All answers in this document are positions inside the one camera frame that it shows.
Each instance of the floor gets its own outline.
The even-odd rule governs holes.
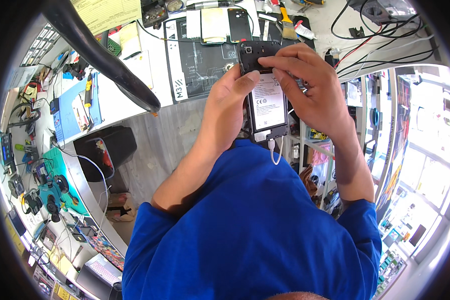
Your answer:
[[[114,181],[121,179],[123,183],[117,182],[115,188],[127,188],[137,207],[151,201],[158,186],[191,149],[202,123],[205,100],[163,107],[158,117],[144,114],[122,122],[121,125],[132,128],[137,151],[118,168],[121,178]],[[111,189],[111,192],[125,191]]]

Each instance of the hand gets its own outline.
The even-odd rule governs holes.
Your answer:
[[[210,90],[197,141],[214,154],[230,148],[243,123],[243,101],[257,85],[260,73],[240,77],[239,65],[228,70]]]
[[[300,43],[280,49],[275,56],[261,57],[264,67],[273,67],[297,116],[308,126],[328,135],[335,143],[350,135],[353,120],[348,114],[335,70],[315,51]],[[307,92],[287,72],[307,83]]]

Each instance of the phone frame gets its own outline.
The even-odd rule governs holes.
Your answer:
[[[251,47],[252,52],[247,52],[246,47]],[[240,72],[245,75],[248,72],[257,70],[260,74],[272,73],[271,68],[264,68],[258,63],[259,57],[273,56],[280,50],[280,44],[273,41],[244,41],[238,44],[238,63]],[[257,129],[255,125],[255,108],[252,92],[246,96],[246,114],[250,123],[250,139],[255,143],[278,138],[287,135],[288,132],[288,100],[282,91],[283,98],[283,119],[284,123]]]

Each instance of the paintbrush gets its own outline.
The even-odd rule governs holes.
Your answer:
[[[282,1],[280,1],[280,11],[282,12],[282,38],[284,39],[298,39],[297,33],[295,32],[295,28],[293,26],[293,22],[290,20],[287,14],[287,9]]]

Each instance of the man's left hand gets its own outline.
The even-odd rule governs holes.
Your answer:
[[[232,145],[243,123],[243,101],[257,85],[258,71],[240,77],[239,65],[228,70],[211,88],[197,141],[218,157]]]

